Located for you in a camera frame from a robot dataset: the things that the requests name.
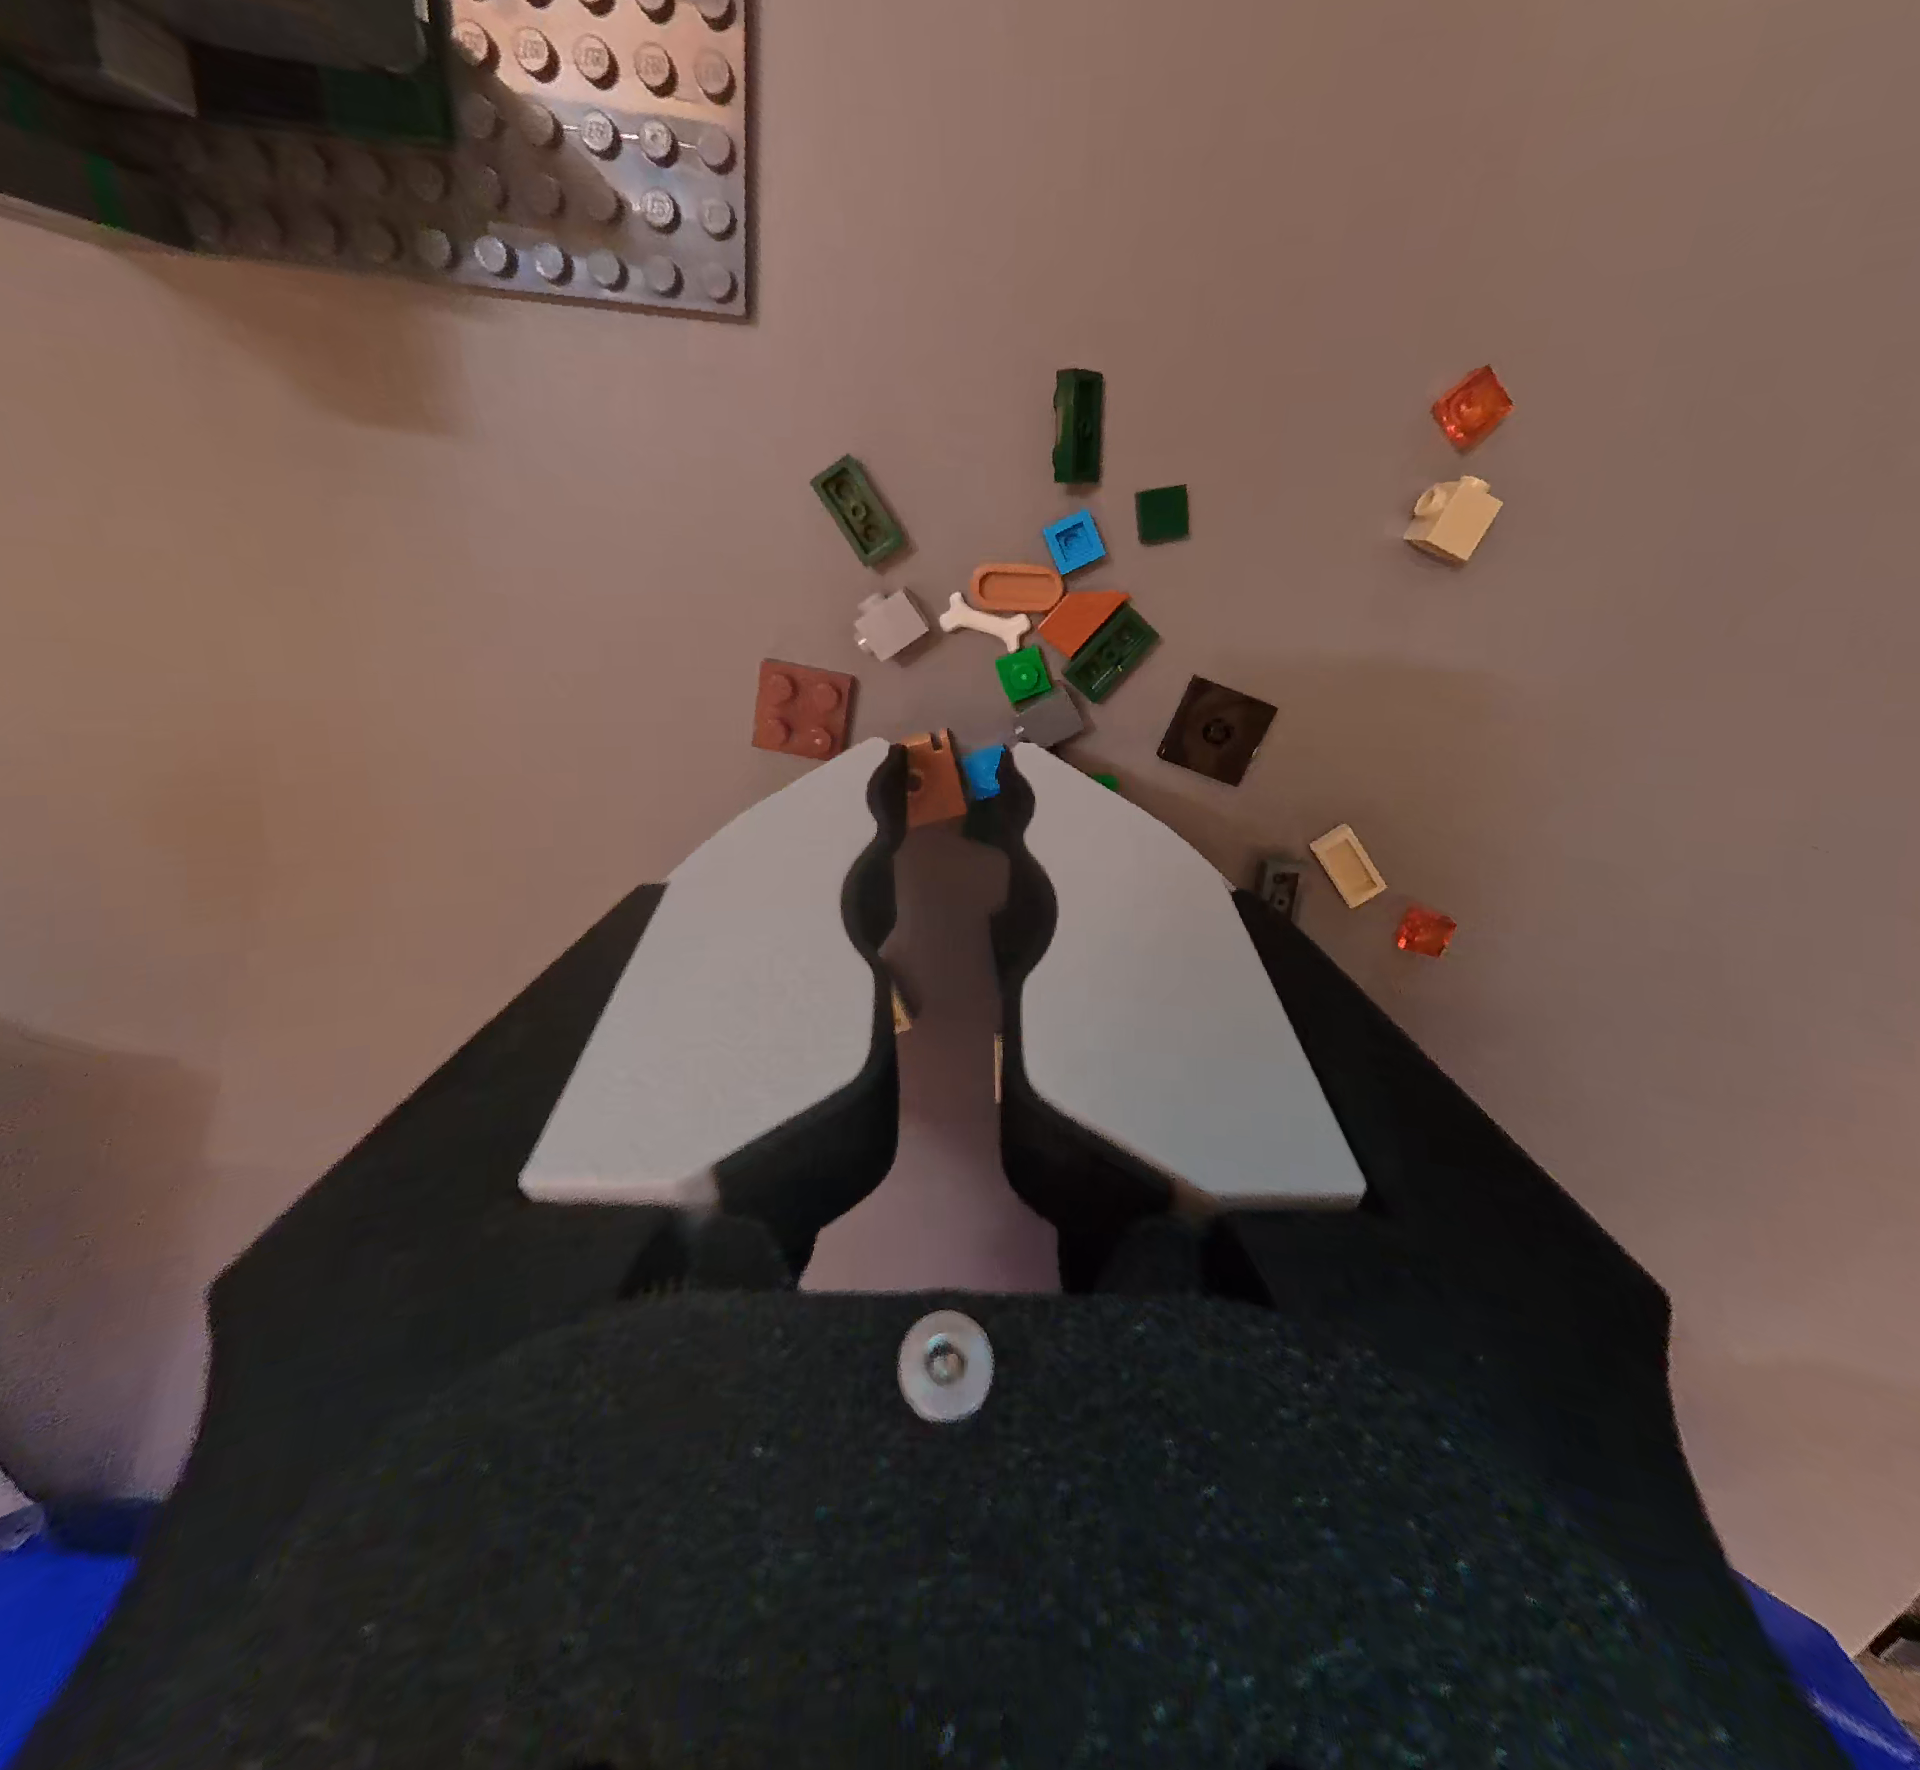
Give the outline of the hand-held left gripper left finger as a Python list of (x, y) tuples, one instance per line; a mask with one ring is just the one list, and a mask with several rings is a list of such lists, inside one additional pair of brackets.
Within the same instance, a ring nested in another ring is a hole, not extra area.
[(802, 1274), (888, 1175), (906, 756), (873, 736), (668, 877), (518, 1187), (531, 1202), (756, 1221)]

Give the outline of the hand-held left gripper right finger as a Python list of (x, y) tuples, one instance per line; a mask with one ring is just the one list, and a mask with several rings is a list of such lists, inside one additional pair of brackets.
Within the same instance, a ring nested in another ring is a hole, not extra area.
[(1090, 1288), (1127, 1233), (1366, 1193), (1226, 880), (1034, 745), (1001, 759), (1001, 1159)]

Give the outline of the pile of small toy bricks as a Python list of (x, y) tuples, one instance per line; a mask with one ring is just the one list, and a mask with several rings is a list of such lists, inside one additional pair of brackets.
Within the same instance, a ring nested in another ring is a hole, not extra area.
[[(1052, 478), (1063, 487), (1093, 487), (1102, 474), (1104, 377), (1081, 366), (1056, 371), (1052, 394)], [(873, 480), (846, 455), (817, 471), (810, 486), (830, 513), (836, 529), (867, 569), (892, 561), (906, 549), (905, 533), (883, 501)], [(1187, 486), (1158, 486), (1138, 494), (1140, 542), (1187, 538), (1191, 503)], [(1046, 568), (981, 566), (972, 573), (970, 595), (949, 594), (940, 619), (942, 631), (978, 631), (1001, 647), (997, 681), (1015, 708), (1015, 740), (1044, 746), (1079, 733), (1077, 717), (1062, 733), (1044, 729), (1044, 706), (1068, 704), (1062, 685), (1082, 701), (1104, 701), (1130, 678), (1159, 637), (1140, 617), (1132, 597), (1113, 590), (1068, 587), (1071, 576), (1082, 573), (1108, 557), (1096, 520), (1085, 513), (1053, 520), (1044, 529)], [(925, 625), (905, 591), (881, 594), (862, 605), (860, 644), (879, 658), (914, 647)], [(1027, 644), (1035, 632), (1062, 661), (1060, 683), (1047, 673), (1040, 644)], [(768, 714), (756, 722), (760, 749), (787, 749), (793, 754), (825, 756), (842, 746), (839, 729), (800, 729), (794, 683), (777, 679), (771, 665), (763, 676)], [(1229, 685), (1195, 678), (1170, 727), (1158, 745), (1159, 761), (1191, 775), (1238, 785), (1258, 752), (1275, 709)], [(998, 795), (998, 749), (972, 752), (962, 777), (976, 798)], [(1336, 827), (1314, 839), (1310, 854), (1347, 908), (1359, 908), (1383, 893), (1385, 883), (1351, 827)]]

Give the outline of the small tan brick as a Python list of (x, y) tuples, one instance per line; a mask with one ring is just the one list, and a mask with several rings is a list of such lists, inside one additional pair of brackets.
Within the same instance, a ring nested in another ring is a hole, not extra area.
[(1429, 557), (1464, 566), (1476, 555), (1501, 510), (1502, 501), (1483, 478), (1437, 481), (1412, 503), (1404, 542)]

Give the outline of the grey green brick model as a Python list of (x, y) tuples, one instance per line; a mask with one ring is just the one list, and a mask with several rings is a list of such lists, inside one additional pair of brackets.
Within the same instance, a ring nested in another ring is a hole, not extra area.
[(5, 212), (749, 316), (752, 0), (5, 0)]

